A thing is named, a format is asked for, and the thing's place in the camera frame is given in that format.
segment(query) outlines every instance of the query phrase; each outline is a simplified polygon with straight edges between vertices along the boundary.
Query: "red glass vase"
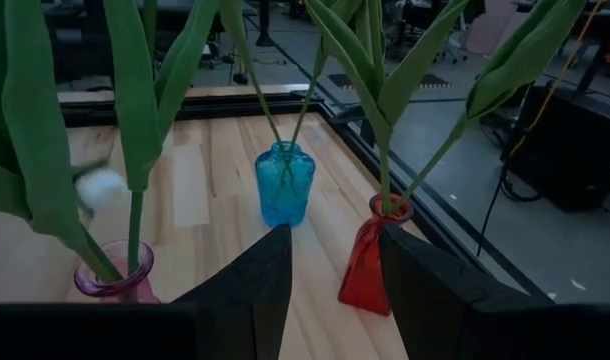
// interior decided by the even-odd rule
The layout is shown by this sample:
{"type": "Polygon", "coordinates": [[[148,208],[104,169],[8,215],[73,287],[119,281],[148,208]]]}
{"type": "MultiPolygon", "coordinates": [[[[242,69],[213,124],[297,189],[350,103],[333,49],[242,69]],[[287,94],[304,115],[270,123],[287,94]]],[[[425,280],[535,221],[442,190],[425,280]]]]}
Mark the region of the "red glass vase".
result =
{"type": "MultiPolygon", "coordinates": [[[[400,196],[391,195],[392,204],[398,199],[400,196]]],[[[378,236],[386,223],[401,226],[409,220],[412,217],[412,205],[405,202],[396,214],[385,216],[381,195],[376,195],[370,199],[369,207],[372,210],[372,218],[365,221],[356,234],[338,300],[357,308],[389,316],[392,309],[383,285],[378,236]]]]}
{"type": "Polygon", "coordinates": [[[98,298],[100,303],[137,302],[160,304],[154,296],[152,286],[147,279],[154,266],[154,252],[145,243],[139,243],[138,268],[127,276],[127,241],[114,241],[101,246],[116,269],[123,275],[123,280],[104,284],[94,272],[81,261],[74,273],[74,284],[81,293],[98,298]]]}

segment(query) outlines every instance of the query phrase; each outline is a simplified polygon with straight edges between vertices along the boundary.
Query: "blue glass vase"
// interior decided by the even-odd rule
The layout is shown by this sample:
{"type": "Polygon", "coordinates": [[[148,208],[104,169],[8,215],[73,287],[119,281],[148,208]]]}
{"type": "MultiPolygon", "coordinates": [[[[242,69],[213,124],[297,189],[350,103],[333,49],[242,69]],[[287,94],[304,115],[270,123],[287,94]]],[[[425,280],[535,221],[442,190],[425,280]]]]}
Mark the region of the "blue glass vase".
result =
{"type": "Polygon", "coordinates": [[[316,163],[290,142],[274,143],[269,151],[256,158],[256,183],[261,200],[263,220],[269,226],[296,226],[305,218],[309,190],[312,188],[316,163]]]}

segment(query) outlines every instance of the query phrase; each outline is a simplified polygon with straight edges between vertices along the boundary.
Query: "orange cable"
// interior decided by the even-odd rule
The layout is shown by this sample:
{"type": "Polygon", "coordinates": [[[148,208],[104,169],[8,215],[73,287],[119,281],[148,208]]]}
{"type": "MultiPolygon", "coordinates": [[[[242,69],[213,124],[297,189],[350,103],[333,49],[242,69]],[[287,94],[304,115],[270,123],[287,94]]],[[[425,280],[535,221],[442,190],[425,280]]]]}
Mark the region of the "orange cable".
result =
{"type": "Polygon", "coordinates": [[[574,47],[574,50],[569,55],[569,57],[567,58],[567,62],[565,62],[565,65],[563,66],[563,70],[561,71],[561,75],[558,78],[556,78],[556,81],[554,81],[554,84],[552,85],[552,88],[549,90],[549,93],[547,94],[547,97],[545,98],[545,101],[543,102],[543,105],[541,106],[540,110],[538,111],[538,114],[536,115],[536,119],[534,119],[534,122],[527,128],[526,133],[523,134],[523,137],[521,137],[521,139],[518,141],[516,146],[514,146],[512,151],[509,153],[508,159],[511,158],[514,155],[514,153],[516,153],[516,151],[521,147],[521,145],[523,145],[523,142],[525,142],[525,138],[527,137],[527,134],[532,131],[532,129],[536,126],[538,121],[543,116],[543,113],[545,112],[545,107],[547,107],[547,104],[552,99],[552,96],[554,95],[554,91],[556,90],[556,88],[560,85],[560,83],[563,80],[563,78],[565,78],[565,74],[567,73],[567,70],[569,69],[570,65],[572,64],[572,61],[574,60],[574,56],[576,55],[576,53],[580,49],[581,44],[583,43],[583,38],[585,37],[585,33],[587,33],[587,29],[589,29],[589,25],[591,24],[592,20],[594,19],[594,16],[598,13],[599,7],[605,1],[606,0],[598,0],[596,2],[596,5],[594,5],[594,8],[592,9],[592,12],[589,14],[589,18],[585,22],[585,25],[583,26],[583,29],[581,30],[581,33],[578,35],[578,40],[576,42],[576,46],[574,47]]]}

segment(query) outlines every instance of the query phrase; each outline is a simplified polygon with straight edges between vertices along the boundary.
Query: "white cotton ball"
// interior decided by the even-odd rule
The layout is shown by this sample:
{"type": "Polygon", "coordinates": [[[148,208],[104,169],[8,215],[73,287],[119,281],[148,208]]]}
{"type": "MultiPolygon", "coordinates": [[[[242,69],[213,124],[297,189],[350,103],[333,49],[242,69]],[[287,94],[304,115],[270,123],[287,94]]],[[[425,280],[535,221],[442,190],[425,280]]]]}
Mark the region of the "white cotton ball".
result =
{"type": "Polygon", "coordinates": [[[95,169],[82,175],[74,187],[83,204],[93,210],[122,205],[129,197],[125,179],[108,168],[95,169]]]}

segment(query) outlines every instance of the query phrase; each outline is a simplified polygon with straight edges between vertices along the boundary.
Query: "vase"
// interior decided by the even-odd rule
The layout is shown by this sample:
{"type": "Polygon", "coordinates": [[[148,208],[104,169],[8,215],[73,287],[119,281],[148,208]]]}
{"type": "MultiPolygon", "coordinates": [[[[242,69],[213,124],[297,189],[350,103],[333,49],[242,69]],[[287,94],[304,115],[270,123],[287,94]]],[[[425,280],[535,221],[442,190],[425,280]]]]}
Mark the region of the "vase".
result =
{"type": "Polygon", "coordinates": [[[316,171],[314,159],[297,144],[290,151],[290,144],[289,141],[274,143],[255,162],[261,214],[272,227],[296,226],[303,221],[316,171]]]}
{"type": "MultiPolygon", "coordinates": [[[[391,199],[393,204],[400,199],[400,196],[392,195],[391,199]]],[[[412,217],[412,205],[405,202],[396,214],[385,216],[382,204],[380,195],[373,196],[369,201],[372,217],[363,223],[356,234],[338,300],[357,308],[389,316],[392,309],[383,285],[378,237],[386,223],[401,226],[409,220],[412,217]]]]}
{"type": "Polygon", "coordinates": [[[97,279],[87,264],[81,261],[74,273],[76,288],[87,296],[98,298],[100,303],[160,303],[147,279],[154,266],[154,252],[147,244],[139,243],[139,266],[127,276],[127,243],[125,240],[119,240],[101,246],[101,250],[123,275],[123,280],[104,284],[97,279]]]}

